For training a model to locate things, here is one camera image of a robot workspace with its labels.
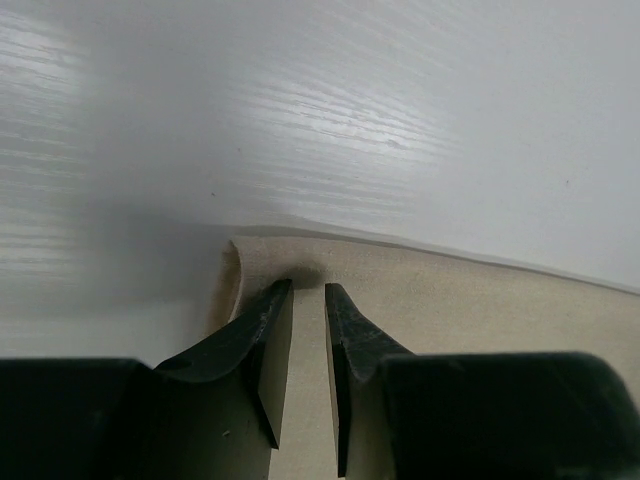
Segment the white wood grain surface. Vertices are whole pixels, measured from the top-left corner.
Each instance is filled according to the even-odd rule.
[[[638,18],[632,0],[0,0],[0,354],[179,350],[228,226],[640,290]],[[162,348],[132,340],[155,331]]]

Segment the beige paper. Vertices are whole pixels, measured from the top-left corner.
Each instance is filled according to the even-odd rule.
[[[640,296],[400,248],[293,237],[239,237],[234,243],[239,286],[233,268],[238,259],[229,254],[223,282],[229,287],[216,295],[214,322],[237,313],[271,282],[294,280],[289,378],[271,479],[337,478],[325,348],[327,282],[341,283],[364,315],[416,353],[590,352],[607,360],[640,398]]]

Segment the black tool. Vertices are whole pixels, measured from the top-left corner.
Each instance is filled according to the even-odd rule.
[[[259,480],[284,405],[291,282],[155,370],[0,361],[0,478]]]
[[[640,418],[582,353],[419,356],[325,287],[338,475],[640,478]]]

